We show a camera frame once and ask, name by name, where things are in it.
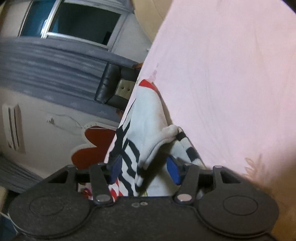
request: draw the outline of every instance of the black chair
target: black chair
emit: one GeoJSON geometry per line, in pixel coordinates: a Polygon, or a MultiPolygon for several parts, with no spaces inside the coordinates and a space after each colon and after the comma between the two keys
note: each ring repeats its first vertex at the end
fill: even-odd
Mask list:
{"type": "Polygon", "coordinates": [[[96,91],[95,100],[120,110],[125,110],[139,70],[107,63],[101,82],[96,91]]]}

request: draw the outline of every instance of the window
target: window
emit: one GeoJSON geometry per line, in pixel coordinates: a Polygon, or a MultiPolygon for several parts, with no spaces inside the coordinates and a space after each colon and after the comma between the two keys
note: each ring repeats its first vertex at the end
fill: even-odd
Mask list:
{"type": "Polygon", "coordinates": [[[119,18],[116,12],[62,3],[49,31],[107,45],[119,18]]]}
{"type": "Polygon", "coordinates": [[[100,0],[33,1],[20,35],[66,38],[111,50],[126,16],[100,0]]]}

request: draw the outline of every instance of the folded cloth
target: folded cloth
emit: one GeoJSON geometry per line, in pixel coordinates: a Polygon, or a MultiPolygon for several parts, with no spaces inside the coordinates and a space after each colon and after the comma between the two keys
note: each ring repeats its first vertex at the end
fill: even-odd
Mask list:
{"type": "Polygon", "coordinates": [[[163,161],[165,155],[156,158],[159,152],[170,154],[180,162],[204,167],[199,154],[182,129],[176,125],[168,126],[158,91],[147,80],[140,82],[137,97],[125,121],[117,129],[116,137],[109,162],[121,155],[122,173],[116,183],[110,185],[114,199],[120,195],[142,195],[143,190],[149,196],[172,195],[176,191],[177,187],[173,187],[163,161]],[[155,176],[151,166],[158,167],[155,176]],[[152,182],[143,186],[146,185],[145,180],[151,177],[152,182]]]}

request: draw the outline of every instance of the dark window glass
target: dark window glass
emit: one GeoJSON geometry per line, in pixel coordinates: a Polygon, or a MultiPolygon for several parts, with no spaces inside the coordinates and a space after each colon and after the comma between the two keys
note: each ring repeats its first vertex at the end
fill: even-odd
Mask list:
{"type": "Polygon", "coordinates": [[[62,3],[50,32],[107,45],[120,14],[79,4],[62,3]]]}
{"type": "Polygon", "coordinates": [[[45,21],[54,5],[55,0],[35,1],[32,3],[26,18],[21,36],[40,37],[45,21]]]}

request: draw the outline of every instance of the pink tablecloth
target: pink tablecloth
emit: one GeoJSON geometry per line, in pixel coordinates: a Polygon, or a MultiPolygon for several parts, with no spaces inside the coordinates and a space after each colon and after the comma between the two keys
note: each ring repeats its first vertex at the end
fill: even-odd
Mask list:
{"type": "Polygon", "coordinates": [[[175,0],[139,77],[206,166],[276,199],[273,233],[285,241],[296,239],[295,65],[296,16],[283,1],[175,0]]]}

